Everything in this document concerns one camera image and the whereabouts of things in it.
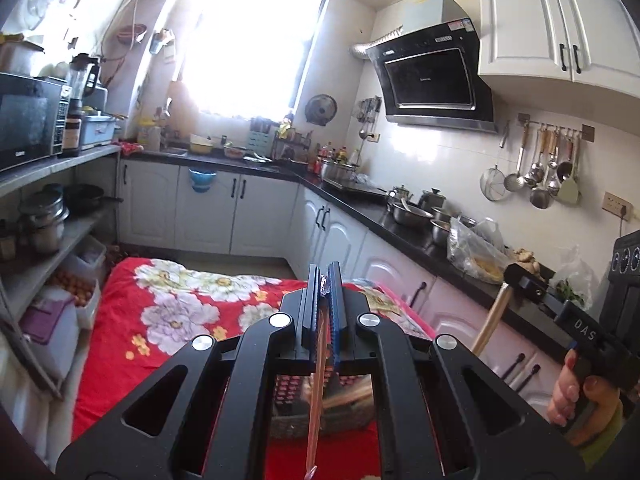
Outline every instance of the kitchen utensil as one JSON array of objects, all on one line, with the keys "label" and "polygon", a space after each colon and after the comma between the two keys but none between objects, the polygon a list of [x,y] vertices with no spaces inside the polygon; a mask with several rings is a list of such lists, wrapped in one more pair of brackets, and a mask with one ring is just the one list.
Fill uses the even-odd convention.
[{"label": "kitchen utensil", "polygon": [[65,205],[73,214],[87,215],[100,209],[105,202],[121,203],[121,198],[104,195],[99,186],[90,184],[72,184],[65,187]]},{"label": "kitchen utensil", "polygon": [[44,62],[44,49],[30,41],[6,41],[0,46],[0,72],[31,77]]},{"label": "kitchen utensil", "polygon": [[431,236],[433,237],[433,243],[443,249],[447,248],[447,241],[449,240],[449,233],[451,232],[451,226],[447,222],[440,220],[431,220],[433,226]]},{"label": "kitchen utensil", "polygon": [[65,233],[65,220],[69,209],[65,208],[51,224],[29,231],[31,247],[39,254],[52,254],[60,250]]},{"label": "kitchen utensil", "polygon": [[[548,146],[547,152],[549,155],[549,161],[551,161],[554,152],[556,150],[556,136],[549,135],[548,137]],[[537,207],[538,209],[547,209],[551,204],[551,194],[547,189],[547,182],[549,173],[551,172],[551,164],[547,164],[545,176],[542,179],[542,182],[538,184],[534,189],[531,190],[531,194],[529,195],[529,201],[533,207]]]},{"label": "kitchen utensil", "polygon": [[433,208],[442,207],[444,201],[447,198],[444,195],[440,195],[440,190],[431,188],[431,191],[423,191],[420,200],[418,200],[418,207],[423,209],[427,213],[433,212]]},{"label": "kitchen utensil", "polygon": [[405,209],[400,201],[394,202],[393,212],[396,223],[418,229],[423,229],[429,225],[429,221],[433,218],[432,214],[412,205],[407,205],[407,207],[409,209]]},{"label": "kitchen utensil", "polygon": [[570,205],[575,205],[578,203],[578,200],[580,200],[580,189],[575,179],[580,153],[580,135],[575,136],[574,143],[574,160],[571,167],[571,175],[560,185],[557,196],[558,202]]},{"label": "kitchen utensil", "polygon": [[393,204],[404,197],[407,200],[411,200],[413,193],[411,193],[404,186],[393,186],[393,189],[386,192],[386,210],[391,212]]},{"label": "kitchen utensil", "polygon": [[536,185],[542,182],[542,179],[545,177],[545,167],[542,165],[542,154],[545,151],[547,137],[547,129],[544,124],[541,124],[540,129],[538,130],[538,138],[540,139],[538,160],[534,159],[530,170],[524,176],[525,184],[530,188],[536,187]]},{"label": "kitchen utensil", "polygon": [[525,123],[522,129],[522,140],[520,141],[520,152],[518,153],[518,163],[515,173],[508,174],[504,179],[504,187],[507,191],[516,192],[525,186],[524,177],[520,174],[522,170],[522,159],[524,158],[524,150],[529,140],[529,123]]},{"label": "kitchen utensil", "polygon": [[439,220],[439,221],[445,222],[447,224],[451,220],[451,215],[449,213],[447,213],[446,211],[444,211],[443,208],[441,208],[441,207],[433,207],[433,208],[431,208],[431,210],[433,211],[433,219],[434,220]]},{"label": "kitchen utensil", "polygon": [[[504,127],[504,135],[502,136],[502,140],[500,141],[500,149],[504,149],[504,143],[507,141],[507,136],[509,135],[509,122]],[[480,191],[487,200],[491,202],[496,202],[504,197],[507,192],[504,187],[504,173],[498,169],[498,163],[495,163],[493,168],[486,170],[480,176]]]}]

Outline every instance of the finger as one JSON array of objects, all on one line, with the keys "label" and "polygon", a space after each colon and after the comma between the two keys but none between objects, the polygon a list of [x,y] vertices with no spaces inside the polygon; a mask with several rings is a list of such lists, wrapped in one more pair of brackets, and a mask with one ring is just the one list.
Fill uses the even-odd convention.
[{"label": "finger", "polygon": [[580,446],[580,444],[603,432],[620,404],[620,391],[603,378],[587,377],[584,381],[583,390],[585,396],[591,402],[596,403],[596,409],[583,427],[575,431],[570,439],[573,446]]}]

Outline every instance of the kettle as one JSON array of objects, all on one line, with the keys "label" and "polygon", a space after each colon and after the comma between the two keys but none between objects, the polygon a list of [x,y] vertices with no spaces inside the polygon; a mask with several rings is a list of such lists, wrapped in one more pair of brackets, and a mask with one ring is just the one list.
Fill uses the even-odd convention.
[{"label": "kettle", "polygon": [[386,192],[386,210],[391,211],[394,202],[399,202],[403,198],[409,201],[412,196],[411,191],[404,186],[394,186],[391,191]]},{"label": "kettle", "polygon": [[432,188],[431,191],[423,191],[420,200],[418,201],[418,207],[427,213],[432,213],[431,210],[434,207],[442,207],[446,197],[440,195],[440,190]]}]

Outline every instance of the red floral blanket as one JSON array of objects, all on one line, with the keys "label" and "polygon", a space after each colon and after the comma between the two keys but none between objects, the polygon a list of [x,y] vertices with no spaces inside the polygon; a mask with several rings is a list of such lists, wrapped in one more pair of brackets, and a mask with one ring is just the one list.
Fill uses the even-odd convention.
[{"label": "red floral blanket", "polygon": [[[433,338],[433,331],[388,290],[363,280],[346,285],[364,292],[373,311],[405,332]],[[298,280],[187,270],[165,260],[124,260],[102,294],[74,409],[73,439],[193,337],[240,335],[276,312],[284,294],[304,286]],[[272,442],[265,478],[302,480],[305,451],[305,440]],[[314,480],[378,476],[375,424],[321,438],[317,462]]]}]

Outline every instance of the power cord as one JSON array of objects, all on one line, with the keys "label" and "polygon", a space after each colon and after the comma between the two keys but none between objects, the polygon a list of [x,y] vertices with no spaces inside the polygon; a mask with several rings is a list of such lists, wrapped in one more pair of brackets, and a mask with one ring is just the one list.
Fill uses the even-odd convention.
[{"label": "power cord", "polygon": [[623,205],[620,208],[620,233],[618,234],[618,238],[622,236],[622,221],[625,219],[625,216],[626,216],[626,205]]}]

